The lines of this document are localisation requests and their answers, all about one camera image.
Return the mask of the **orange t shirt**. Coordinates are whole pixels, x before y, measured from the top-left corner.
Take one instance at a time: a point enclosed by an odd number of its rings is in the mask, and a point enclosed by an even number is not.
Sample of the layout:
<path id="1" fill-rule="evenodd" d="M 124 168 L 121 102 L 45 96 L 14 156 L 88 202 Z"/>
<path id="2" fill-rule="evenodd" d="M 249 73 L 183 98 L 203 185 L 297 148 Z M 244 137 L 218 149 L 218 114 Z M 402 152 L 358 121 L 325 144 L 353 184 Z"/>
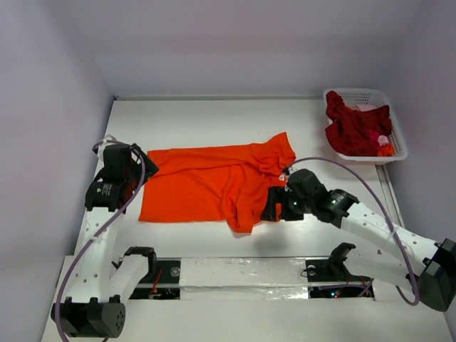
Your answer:
<path id="1" fill-rule="evenodd" d="M 144 186 L 138 219 L 148 223 L 225 221 L 237 234 L 261 222 L 270 187 L 296 154 L 286 133 L 264 143 L 150 150 L 159 167 Z"/>

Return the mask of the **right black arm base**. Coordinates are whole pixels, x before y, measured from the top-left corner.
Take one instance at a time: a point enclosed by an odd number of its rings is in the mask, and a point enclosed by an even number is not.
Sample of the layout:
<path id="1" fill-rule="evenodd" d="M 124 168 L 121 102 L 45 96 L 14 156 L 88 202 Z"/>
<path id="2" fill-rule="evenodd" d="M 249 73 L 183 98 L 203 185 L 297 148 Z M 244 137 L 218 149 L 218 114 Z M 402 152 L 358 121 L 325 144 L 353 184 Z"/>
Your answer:
<path id="1" fill-rule="evenodd" d="M 306 259 L 300 276 L 307 280 L 310 299 L 354 299 L 375 297 L 371 278 L 350 274 L 329 259 Z"/>

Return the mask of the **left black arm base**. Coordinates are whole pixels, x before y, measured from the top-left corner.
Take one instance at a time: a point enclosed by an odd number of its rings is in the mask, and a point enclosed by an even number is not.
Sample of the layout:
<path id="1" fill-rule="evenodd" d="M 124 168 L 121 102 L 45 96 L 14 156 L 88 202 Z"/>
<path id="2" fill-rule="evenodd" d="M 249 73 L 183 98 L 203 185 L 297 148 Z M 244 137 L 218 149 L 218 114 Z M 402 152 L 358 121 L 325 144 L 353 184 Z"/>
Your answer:
<path id="1" fill-rule="evenodd" d="M 131 300 L 180 298 L 181 259 L 158 259 L 156 272 L 146 274 L 133 290 Z"/>

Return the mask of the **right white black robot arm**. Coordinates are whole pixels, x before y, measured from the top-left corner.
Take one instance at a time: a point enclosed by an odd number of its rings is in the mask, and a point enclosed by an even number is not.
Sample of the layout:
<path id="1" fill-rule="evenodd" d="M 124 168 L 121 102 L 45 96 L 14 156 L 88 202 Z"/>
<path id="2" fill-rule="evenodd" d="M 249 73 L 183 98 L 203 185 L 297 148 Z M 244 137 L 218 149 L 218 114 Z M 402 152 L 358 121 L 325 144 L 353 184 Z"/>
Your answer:
<path id="1" fill-rule="evenodd" d="M 344 281 L 366 276 L 418 296 L 427 307 L 446 312 L 455 299 L 455 242 L 436 242 L 392 223 L 340 189 L 327 190 L 310 170 L 291 173 L 286 184 L 270 187 L 261 220 L 299 221 L 312 214 L 318 221 L 374 245 L 373 252 L 354 254 L 355 244 L 340 243 L 316 274 Z"/>

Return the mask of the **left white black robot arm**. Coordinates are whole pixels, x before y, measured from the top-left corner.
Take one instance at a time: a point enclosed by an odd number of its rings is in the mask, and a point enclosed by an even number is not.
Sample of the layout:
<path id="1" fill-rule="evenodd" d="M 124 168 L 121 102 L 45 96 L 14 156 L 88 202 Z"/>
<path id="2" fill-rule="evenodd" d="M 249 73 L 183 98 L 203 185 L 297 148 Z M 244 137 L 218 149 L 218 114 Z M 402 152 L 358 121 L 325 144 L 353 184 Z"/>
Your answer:
<path id="1" fill-rule="evenodd" d="M 152 247 L 129 247 L 118 261 L 114 251 L 127 208 L 158 166 L 138 145 L 112 136 L 97 142 L 92 151 L 101 168 L 85 194 L 83 245 L 63 276 L 51 310 L 62 341 L 117 338 L 136 286 L 157 275 Z"/>

